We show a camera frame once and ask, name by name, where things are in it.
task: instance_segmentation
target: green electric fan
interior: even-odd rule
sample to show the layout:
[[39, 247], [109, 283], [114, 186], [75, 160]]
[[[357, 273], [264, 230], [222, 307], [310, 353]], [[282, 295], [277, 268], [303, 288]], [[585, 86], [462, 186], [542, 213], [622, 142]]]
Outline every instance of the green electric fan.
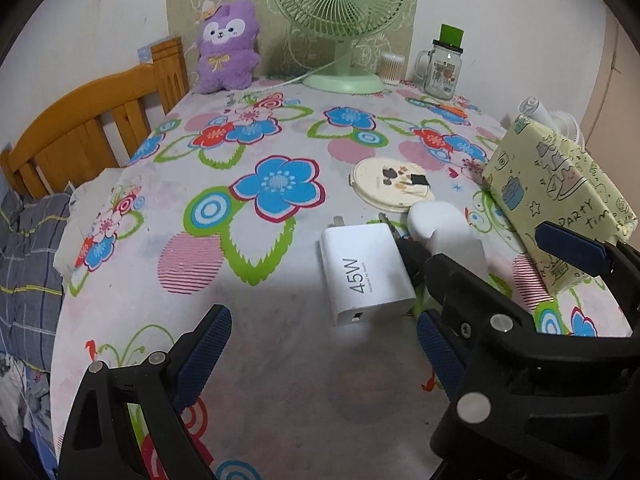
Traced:
[[281, 12], [308, 34], [335, 40], [334, 62], [303, 83], [327, 92], [373, 94], [385, 88], [380, 78], [351, 66], [353, 42], [388, 27], [406, 0], [275, 0]]

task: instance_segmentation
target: glass jar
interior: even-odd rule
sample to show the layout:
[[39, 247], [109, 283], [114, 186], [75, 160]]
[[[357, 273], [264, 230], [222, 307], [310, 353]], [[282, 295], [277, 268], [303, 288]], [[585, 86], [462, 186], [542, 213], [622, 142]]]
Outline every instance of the glass jar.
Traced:
[[[432, 50], [423, 50], [415, 59], [414, 74], [420, 80], [425, 94], [437, 99], [450, 100], [456, 92], [458, 76], [462, 68], [462, 49], [438, 40], [433, 41]], [[429, 56], [429, 64], [424, 74], [418, 73], [422, 57]]]

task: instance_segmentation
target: bed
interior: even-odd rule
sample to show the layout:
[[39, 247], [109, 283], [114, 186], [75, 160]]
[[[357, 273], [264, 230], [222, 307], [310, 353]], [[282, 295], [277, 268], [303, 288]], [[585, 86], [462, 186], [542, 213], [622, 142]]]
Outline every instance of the bed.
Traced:
[[[52, 267], [54, 252], [63, 238], [73, 188], [93, 181], [105, 168], [118, 167], [100, 115], [113, 115], [131, 156], [151, 131], [142, 99], [157, 94], [166, 113], [187, 93], [179, 40], [154, 46], [152, 59], [152, 64], [93, 81], [64, 96], [31, 124], [13, 149], [0, 155], [4, 180], [15, 191], [4, 190], [0, 201], [0, 388], [6, 386], [0, 415], [23, 416], [28, 406], [27, 441], [49, 475], [55, 467], [49, 372], [63, 297], [60, 276]], [[21, 391], [12, 388], [18, 380], [24, 384]], [[21, 420], [13, 422], [2, 434], [3, 449], [11, 448], [9, 437], [22, 436]]]
[[[173, 41], [154, 49], [153, 65], [72, 92], [3, 154], [12, 185], [34, 198], [47, 193], [45, 179], [53, 191], [82, 184], [114, 164], [95, 121], [111, 109], [131, 156], [100, 197], [65, 289], [50, 378], [56, 453], [92, 361], [126, 366], [167, 351], [221, 303], [234, 318], [231, 339], [182, 414], [217, 478], [428, 478], [438, 463], [429, 439], [447, 398], [414, 318], [330, 322], [318, 239], [334, 216], [378, 221], [348, 181], [371, 156], [427, 170], [436, 197], [481, 238], [492, 285], [541, 332], [628, 335], [601, 281], [546, 293], [478, 184], [504, 130], [467, 99], [443, 105], [409, 82], [370, 96], [272, 88], [279, 83], [187, 94]], [[138, 99], [155, 90], [167, 116], [150, 130]], [[404, 232], [404, 219], [389, 217]], [[164, 478], [142, 412], [131, 415], [151, 477]]]

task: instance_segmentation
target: power adapter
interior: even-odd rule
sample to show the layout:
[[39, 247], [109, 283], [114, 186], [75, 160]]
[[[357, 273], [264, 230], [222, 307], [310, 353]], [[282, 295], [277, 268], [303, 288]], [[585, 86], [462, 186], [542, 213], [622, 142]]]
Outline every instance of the power adapter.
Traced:
[[386, 224], [330, 227], [320, 238], [337, 326], [402, 316], [415, 291]]

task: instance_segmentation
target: fan base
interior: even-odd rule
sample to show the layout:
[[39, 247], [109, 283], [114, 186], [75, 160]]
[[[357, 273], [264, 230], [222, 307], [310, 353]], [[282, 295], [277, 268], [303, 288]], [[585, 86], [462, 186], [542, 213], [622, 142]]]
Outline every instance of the fan base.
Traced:
[[385, 89], [380, 78], [371, 72], [352, 68], [351, 75], [312, 74], [302, 81], [305, 86], [337, 94], [377, 94]]

